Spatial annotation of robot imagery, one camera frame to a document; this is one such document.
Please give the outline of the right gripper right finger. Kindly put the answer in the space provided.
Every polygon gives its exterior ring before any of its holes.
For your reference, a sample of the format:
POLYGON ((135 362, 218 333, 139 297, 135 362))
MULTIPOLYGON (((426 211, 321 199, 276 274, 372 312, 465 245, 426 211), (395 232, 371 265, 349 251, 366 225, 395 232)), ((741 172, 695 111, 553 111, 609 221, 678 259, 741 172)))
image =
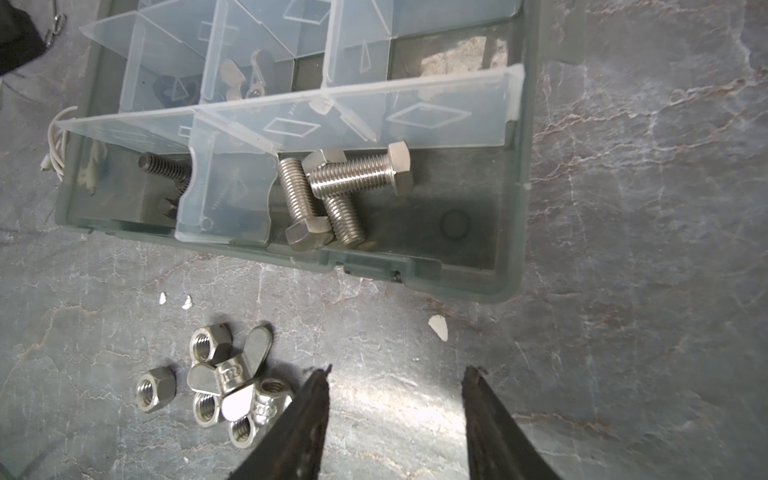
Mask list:
POLYGON ((471 479, 560 478, 474 366, 465 370, 462 401, 471 479))

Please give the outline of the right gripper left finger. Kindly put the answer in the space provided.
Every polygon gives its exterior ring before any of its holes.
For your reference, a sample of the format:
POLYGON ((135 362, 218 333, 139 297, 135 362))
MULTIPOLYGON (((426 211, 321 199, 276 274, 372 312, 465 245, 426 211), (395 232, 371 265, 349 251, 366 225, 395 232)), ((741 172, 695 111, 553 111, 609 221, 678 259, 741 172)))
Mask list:
POLYGON ((316 479, 319 476, 330 392, 331 369, 316 369, 232 479, 316 479))

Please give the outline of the black hex bolt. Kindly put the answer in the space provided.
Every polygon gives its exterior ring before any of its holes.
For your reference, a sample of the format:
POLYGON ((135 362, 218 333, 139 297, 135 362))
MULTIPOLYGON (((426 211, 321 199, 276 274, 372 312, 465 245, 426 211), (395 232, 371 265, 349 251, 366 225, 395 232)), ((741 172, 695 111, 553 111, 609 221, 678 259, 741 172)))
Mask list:
POLYGON ((159 201, 157 205, 158 211, 165 217, 175 220, 177 218, 180 200, 186 189, 187 187, 185 185, 179 184, 174 195, 170 198, 162 198, 159 201))
POLYGON ((177 160, 151 152, 140 155, 138 167, 147 174, 161 176, 179 184, 188 183, 192 176, 190 160, 177 160))

